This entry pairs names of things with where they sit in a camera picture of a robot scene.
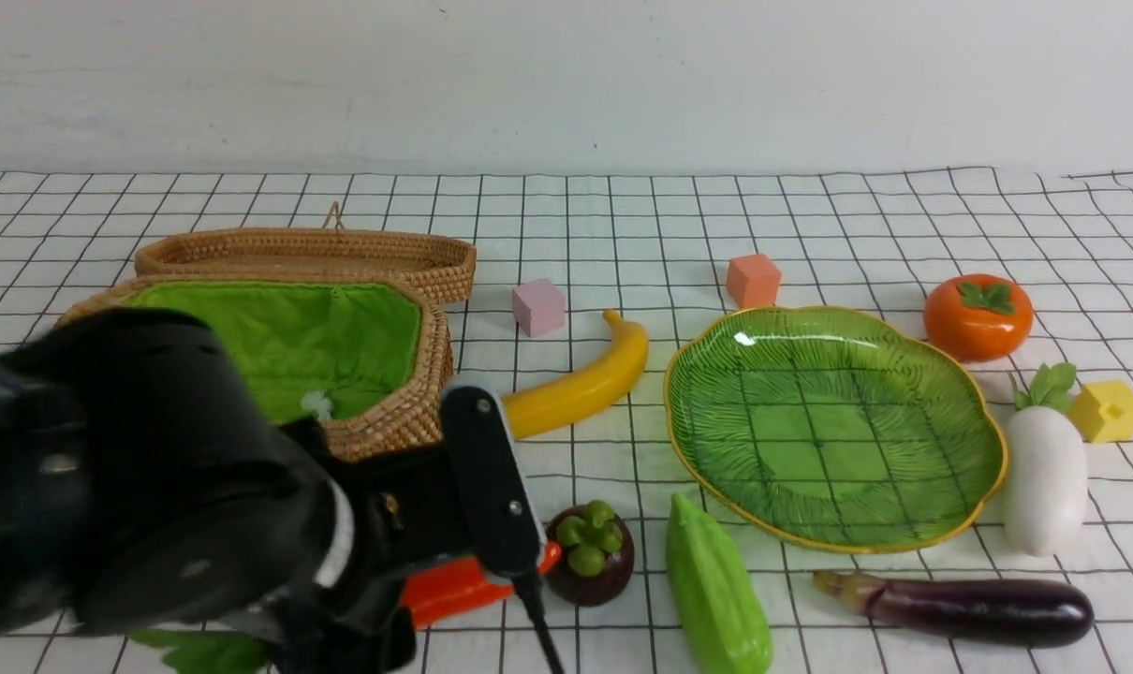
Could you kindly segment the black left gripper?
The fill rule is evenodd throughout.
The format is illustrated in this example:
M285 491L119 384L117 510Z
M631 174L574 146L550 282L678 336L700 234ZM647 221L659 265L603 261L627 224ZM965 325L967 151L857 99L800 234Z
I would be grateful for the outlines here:
M276 606L280 673L395 673L418 631L409 577L471 551L448 451L401 449L360 463L332 457L314 418L278 426L303 488L276 547L292 564Z

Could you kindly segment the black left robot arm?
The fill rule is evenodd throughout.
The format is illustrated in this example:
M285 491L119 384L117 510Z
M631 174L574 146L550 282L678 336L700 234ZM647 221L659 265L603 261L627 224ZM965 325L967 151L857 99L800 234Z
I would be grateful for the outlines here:
M414 655L404 579L474 549L444 447L347 463L271 423L218 338L108 310L0 355L0 635L223 622L284 673Z

